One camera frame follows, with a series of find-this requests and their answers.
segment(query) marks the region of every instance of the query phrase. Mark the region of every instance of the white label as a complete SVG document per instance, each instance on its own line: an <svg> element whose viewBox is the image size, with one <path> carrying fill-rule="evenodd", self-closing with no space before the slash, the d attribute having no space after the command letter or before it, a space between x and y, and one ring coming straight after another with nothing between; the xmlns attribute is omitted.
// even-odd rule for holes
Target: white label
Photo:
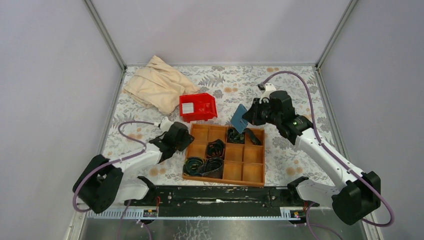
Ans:
<svg viewBox="0 0 424 240"><path fill-rule="evenodd" d="M182 114L192 114L195 112L195 105L192 102L182 104Z"/></svg>

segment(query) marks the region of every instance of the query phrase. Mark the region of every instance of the table surface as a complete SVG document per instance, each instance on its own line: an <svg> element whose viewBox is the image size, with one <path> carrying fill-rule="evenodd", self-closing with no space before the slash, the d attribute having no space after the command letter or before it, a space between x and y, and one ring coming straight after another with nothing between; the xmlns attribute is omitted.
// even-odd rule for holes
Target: table surface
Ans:
<svg viewBox="0 0 424 240"><path fill-rule="evenodd" d="M122 87L134 75L137 66L128 67ZM194 121L197 124L230 125L230 119L239 104L247 108L253 98L261 92L256 85L276 71L293 71L306 80L310 90L315 111L316 125L322 136L331 144L333 138L330 123L324 110L323 102L311 66L176 66L178 71L186 75L194 84L200 87L199 93L209 93L216 99L218 118L208 121ZM311 120L311 110L303 84L295 76L279 74L270 83L278 90L285 90L292 98L296 113ZM120 155L137 150L142 146L121 136L118 125L125 121L159 122L162 115L157 108L144 108L136 103L123 89L119 95L112 124L106 139L103 155L110 159L118 159ZM177 109L168 115L171 121L183 122ZM282 138L275 126L249 126L265 130L265 186L285 186L291 181L307 176L310 179L333 185L328 175L303 151L291 145ZM131 124L124 127L124 133L133 138L148 141L159 136L160 129L147 124ZM152 165L137 172L156 185L227 185L213 182L184 180L182 169L185 151L160 164Z"/></svg>

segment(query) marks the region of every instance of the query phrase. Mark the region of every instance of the blue object in gripper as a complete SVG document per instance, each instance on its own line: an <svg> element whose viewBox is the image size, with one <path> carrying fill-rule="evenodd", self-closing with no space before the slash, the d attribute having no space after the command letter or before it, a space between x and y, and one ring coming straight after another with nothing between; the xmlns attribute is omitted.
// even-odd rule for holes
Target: blue object in gripper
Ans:
<svg viewBox="0 0 424 240"><path fill-rule="evenodd" d="M239 104L237 110L235 110L234 115L231 118L230 122L239 134L243 133L243 131L248 126L248 121L243 119L243 114L245 114L247 111L248 110L243 104Z"/></svg>

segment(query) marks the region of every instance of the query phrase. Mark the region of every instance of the black cable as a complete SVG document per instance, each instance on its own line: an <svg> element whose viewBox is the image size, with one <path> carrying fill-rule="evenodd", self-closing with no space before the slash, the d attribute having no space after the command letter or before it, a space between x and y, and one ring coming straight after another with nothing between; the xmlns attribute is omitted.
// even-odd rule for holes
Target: black cable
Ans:
<svg viewBox="0 0 424 240"><path fill-rule="evenodd" d="M245 144L245 132L239 133L235 128L229 128L226 132L227 143Z"/></svg>
<svg viewBox="0 0 424 240"><path fill-rule="evenodd" d="M256 135L253 133L252 130L250 130L249 128L246 128L244 131L247 133L247 135L249 135L249 138L254 145L262 145L261 140L259 140L258 137L256 137Z"/></svg>
<svg viewBox="0 0 424 240"><path fill-rule="evenodd" d="M224 160L221 157L211 157L204 164L203 177L222 179L224 173Z"/></svg>
<svg viewBox="0 0 424 240"><path fill-rule="evenodd" d="M203 171L205 173L219 169L224 163L221 157L211 157L206 160Z"/></svg>
<svg viewBox="0 0 424 240"><path fill-rule="evenodd" d="M202 176L205 161L198 156L189 156L185 160L183 172L189 176Z"/></svg>
<svg viewBox="0 0 424 240"><path fill-rule="evenodd" d="M224 158L225 143L221 139L210 142L206 148L206 158Z"/></svg>

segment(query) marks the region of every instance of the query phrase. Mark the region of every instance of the metal floor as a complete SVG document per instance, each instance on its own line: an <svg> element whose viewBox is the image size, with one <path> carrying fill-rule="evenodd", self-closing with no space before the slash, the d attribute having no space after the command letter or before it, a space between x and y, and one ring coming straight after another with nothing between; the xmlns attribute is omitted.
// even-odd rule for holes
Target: metal floor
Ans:
<svg viewBox="0 0 424 240"><path fill-rule="evenodd" d="M336 230L344 240L366 240L361 222L349 226L341 222L332 210L312 209L312 223ZM87 218L80 240L116 240L118 219ZM308 227L291 226L281 220L156 220L148 225L154 240L314 240ZM313 227L322 240L338 240L332 232ZM148 232L135 220L124 220L121 240L149 239Z"/></svg>

